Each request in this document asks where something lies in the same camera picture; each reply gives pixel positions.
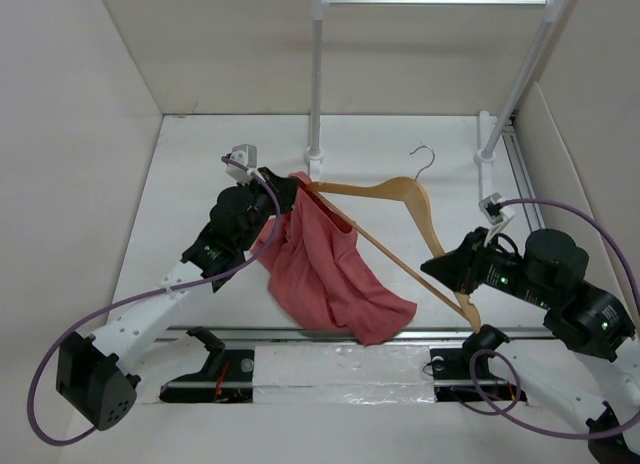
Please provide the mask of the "wooden clothes hanger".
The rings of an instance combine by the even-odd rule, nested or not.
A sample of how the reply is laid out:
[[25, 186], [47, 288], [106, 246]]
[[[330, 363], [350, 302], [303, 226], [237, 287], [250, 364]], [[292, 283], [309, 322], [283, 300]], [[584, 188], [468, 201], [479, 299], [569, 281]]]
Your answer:
[[378, 251], [390, 259], [423, 288], [438, 298], [456, 314], [465, 319], [474, 333], [478, 334], [482, 326], [481, 315], [470, 297], [459, 292], [454, 292], [455, 300], [451, 300], [434, 285], [419, 275], [417, 271], [404, 263], [391, 250], [385, 247], [379, 240], [360, 226], [355, 220], [340, 210], [334, 203], [323, 197], [324, 193], [343, 195], [376, 200], [401, 202], [408, 211], [413, 223], [418, 229], [423, 241], [431, 251], [433, 257], [443, 257], [444, 248], [437, 236], [433, 219], [430, 199], [423, 186], [415, 179], [406, 176], [393, 177], [371, 187], [362, 187], [348, 184], [314, 181], [306, 185], [306, 190], [315, 195], [320, 202], [327, 206], [333, 213], [343, 219], [362, 237], [372, 244]]

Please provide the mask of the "red t shirt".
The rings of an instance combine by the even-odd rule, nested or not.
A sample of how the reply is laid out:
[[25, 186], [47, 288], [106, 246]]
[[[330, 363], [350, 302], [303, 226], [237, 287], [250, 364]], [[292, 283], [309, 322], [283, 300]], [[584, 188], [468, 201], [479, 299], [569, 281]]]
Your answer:
[[351, 333], [381, 344], [414, 318], [417, 304], [387, 289], [357, 250], [357, 231], [307, 189], [304, 172], [294, 208], [270, 220], [251, 252], [269, 273], [268, 291], [306, 330]]

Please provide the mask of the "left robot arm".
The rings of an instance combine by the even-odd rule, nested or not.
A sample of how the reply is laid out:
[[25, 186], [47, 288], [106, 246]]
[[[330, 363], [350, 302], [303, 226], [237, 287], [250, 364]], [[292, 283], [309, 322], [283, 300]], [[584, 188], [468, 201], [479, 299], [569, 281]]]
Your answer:
[[135, 367], [181, 315], [195, 314], [239, 270], [265, 226], [292, 211], [301, 185], [268, 168], [244, 172], [245, 182], [220, 192], [209, 220], [158, 292], [132, 302], [117, 319], [84, 337], [61, 342], [56, 388], [92, 427], [115, 426], [130, 410], [142, 378]]

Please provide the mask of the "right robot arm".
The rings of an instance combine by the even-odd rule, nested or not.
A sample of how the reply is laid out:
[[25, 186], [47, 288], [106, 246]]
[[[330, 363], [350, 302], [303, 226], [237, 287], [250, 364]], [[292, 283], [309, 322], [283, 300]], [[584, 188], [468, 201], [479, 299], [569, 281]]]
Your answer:
[[589, 256], [566, 233], [537, 230], [522, 254], [498, 240], [478, 228], [421, 270], [465, 296], [486, 285], [542, 309], [544, 327], [574, 353], [602, 394], [561, 383], [490, 325], [465, 340], [463, 368], [474, 377], [508, 380], [517, 395], [542, 403], [572, 429], [552, 437], [587, 441], [598, 462], [638, 462], [639, 335], [625, 306], [585, 280]]

